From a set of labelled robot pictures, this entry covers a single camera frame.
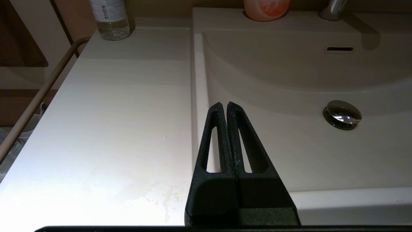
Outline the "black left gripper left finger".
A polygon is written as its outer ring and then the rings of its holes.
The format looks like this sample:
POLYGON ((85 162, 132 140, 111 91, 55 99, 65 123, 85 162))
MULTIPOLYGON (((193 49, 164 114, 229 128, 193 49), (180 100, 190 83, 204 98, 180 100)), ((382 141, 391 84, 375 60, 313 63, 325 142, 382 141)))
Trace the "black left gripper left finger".
POLYGON ((224 227, 238 222, 235 172, 223 105, 209 108, 184 211, 185 226, 224 227), (220 172, 207 171, 212 130, 217 129, 220 172))

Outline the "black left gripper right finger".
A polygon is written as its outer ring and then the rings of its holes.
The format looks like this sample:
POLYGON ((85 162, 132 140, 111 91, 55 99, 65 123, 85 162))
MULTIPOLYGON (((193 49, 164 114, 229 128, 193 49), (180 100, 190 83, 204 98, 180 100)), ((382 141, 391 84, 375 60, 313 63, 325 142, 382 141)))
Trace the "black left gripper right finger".
POLYGON ((297 208, 244 109, 227 106, 240 226, 300 226, 297 208))

